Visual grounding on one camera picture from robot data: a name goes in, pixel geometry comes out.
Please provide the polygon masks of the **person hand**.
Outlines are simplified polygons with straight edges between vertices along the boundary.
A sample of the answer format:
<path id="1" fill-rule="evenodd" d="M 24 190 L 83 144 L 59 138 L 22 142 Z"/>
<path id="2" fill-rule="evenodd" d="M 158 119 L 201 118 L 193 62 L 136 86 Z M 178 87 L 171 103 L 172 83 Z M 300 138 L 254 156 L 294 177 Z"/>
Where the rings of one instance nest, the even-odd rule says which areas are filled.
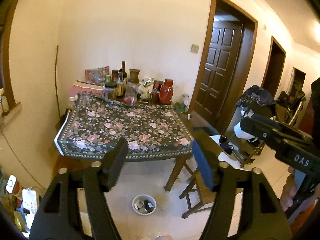
<path id="1" fill-rule="evenodd" d="M 283 191 L 280 197 L 280 204 L 284 211 L 286 211 L 289 207 L 293 205 L 293 198 L 297 193 L 296 184 L 294 181 L 294 173 L 295 169 L 292 167 L 289 167 L 287 170 L 290 175 L 287 177 L 286 183 L 283 187 Z M 313 195 L 304 200 L 304 202 L 299 207 L 299 211 L 306 211 L 309 207 L 313 206 L 315 201 L 319 198 L 319 185 L 315 187 L 315 191 Z"/>

